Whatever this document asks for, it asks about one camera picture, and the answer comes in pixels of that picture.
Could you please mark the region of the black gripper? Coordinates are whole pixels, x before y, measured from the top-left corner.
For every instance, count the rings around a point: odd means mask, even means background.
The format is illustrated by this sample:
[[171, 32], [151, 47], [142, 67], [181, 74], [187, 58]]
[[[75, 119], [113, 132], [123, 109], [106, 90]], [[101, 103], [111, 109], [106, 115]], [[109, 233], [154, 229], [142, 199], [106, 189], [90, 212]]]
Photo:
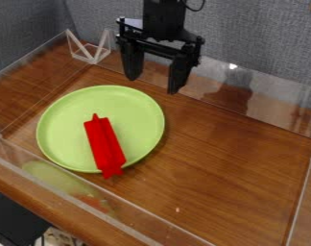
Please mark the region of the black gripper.
[[127, 79], [139, 78], [145, 67], [145, 54], [150, 53], [173, 60], [170, 65], [170, 94], [187, 84], [190, 72], [198, 65], [204, 38], [186, 29], [188, 0], [143, 0], [143, 17], [119, 17], [118, 44], [122, 51], [123, 71]]

